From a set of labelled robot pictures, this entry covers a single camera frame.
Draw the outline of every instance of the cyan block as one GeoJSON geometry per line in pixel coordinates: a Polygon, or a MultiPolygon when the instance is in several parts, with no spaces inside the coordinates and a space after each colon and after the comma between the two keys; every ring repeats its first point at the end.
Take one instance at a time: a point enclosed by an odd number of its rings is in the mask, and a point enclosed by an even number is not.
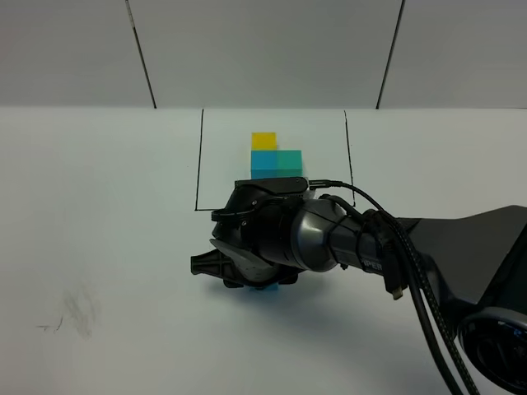
{"type": "Polygon", "coordinates": [[[273,179],[278,177],[278,151],[251,151],[250,175],[252,179],[273,179]]]}
{"type": "Polygon", "coordinates": [[[302,151],[277,151],[277,177],[302,176],[302,151]]]}

